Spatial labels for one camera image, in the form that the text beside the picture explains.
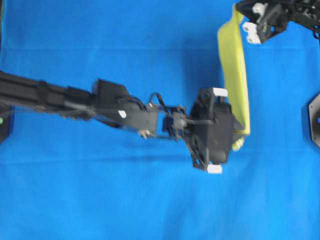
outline blue cloth surface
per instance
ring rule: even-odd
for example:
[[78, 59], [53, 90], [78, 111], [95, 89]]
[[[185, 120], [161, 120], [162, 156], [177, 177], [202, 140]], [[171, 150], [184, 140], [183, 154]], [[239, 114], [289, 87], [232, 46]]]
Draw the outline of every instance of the blue cloth surface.
[[[234, 2], [7, 0], [0, 69], [89, 91], [102, 78], [190, 109], [198, 88], [223, 86], [217, 31]], [[183, 142], [17, 113], [0, 145], [0, 239], [320, 239], [306, 109], [319, 43], [290, 23], [244, 51], [252, 133], [223, 175], [192, 168]]]

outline yellow cloth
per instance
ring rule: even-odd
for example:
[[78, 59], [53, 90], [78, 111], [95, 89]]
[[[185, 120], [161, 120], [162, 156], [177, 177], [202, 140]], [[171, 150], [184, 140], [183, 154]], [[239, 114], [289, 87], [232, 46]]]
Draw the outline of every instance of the yellow cloth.
[[[244, 16], [233, 6], [232, 19], [218, 31], [220, 61], [224, 73], [224, 84], [228, 90], [229, 103], [235, 118], [244, 125], [244, 130], [237, 132], [248, 136], [250, 134], [250, 109], [246, 63], [239, 24]], [[243, 145], [244, 140], [234, 144], [234, 150]]]

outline blue tablecloth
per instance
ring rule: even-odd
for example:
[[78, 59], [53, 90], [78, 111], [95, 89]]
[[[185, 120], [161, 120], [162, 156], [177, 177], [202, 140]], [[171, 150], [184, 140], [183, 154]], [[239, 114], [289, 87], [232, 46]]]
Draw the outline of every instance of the blue tablecloth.
[[[86, 90], [102, 78], [189, 109], [198, 88], [223, 86], [217, 31], [233, 0], [5, 3], [5, 72]], [[193, 169], [183, 142], [17, 113], [0, 145], [0, 239], [319, 239], [306, 109], [320, 92], [319, 43], [290, 23], [244, 51], [252, 133], [223, 175]]]

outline black hexagonal plate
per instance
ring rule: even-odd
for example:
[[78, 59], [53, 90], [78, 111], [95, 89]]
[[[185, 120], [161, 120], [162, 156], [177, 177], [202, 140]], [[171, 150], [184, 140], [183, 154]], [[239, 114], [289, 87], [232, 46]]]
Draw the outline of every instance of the black hexagonal plate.
[[312, 141], [320, 148], [320, 94], [309, 104]]

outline black mounting plate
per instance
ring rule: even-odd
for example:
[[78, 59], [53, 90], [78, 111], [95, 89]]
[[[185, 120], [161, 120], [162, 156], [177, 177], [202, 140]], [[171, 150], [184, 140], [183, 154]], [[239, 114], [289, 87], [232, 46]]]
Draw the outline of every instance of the black mounting plate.
[[0, 144], [9, 137], [13, 126], [13, 107], [0, 104]]
[[312, 141], [320, 148], [320, 94], [309, 104]]

